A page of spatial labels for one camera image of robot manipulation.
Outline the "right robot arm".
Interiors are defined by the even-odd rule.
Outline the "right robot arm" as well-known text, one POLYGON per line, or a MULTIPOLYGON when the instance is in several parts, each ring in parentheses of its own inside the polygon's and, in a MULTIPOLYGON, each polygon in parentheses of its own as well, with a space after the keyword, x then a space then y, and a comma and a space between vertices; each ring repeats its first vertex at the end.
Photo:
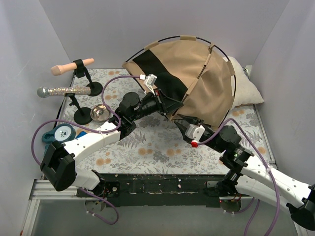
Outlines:
POLYGON ((216 184, 227 195, 241 193, 275 204, 276 211, 288 209, 291 219, 301 227, 315 229, 315 187, 300 182, 268 164, 258 150, 251 152, 241 145, 242 137, 227 119, 213 131, 203 120, 181 115, 175 120, 183 139, 192 147, 206 145, 221 153, 220 161, 229 169, 216 184))

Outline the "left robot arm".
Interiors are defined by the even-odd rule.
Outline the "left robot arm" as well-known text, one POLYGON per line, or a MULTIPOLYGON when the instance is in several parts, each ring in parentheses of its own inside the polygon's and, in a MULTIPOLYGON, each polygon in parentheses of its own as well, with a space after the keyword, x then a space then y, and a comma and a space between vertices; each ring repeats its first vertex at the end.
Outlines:
POLYGON ((87 189, 93 196, 105 191, 105 180, 95 170, 78 168, 78 164, 97 150, 118 142, 135 128, 135 121, 152 113, 168 115, 183 106, 181 101, 166 96, 160 89, 149 92, 143 99, 135 92, 123 96, 116 115, 105 122, 96 132, 63 144, 52 142, 43 158, 40 169, 56 191, 70 186, 87 189))

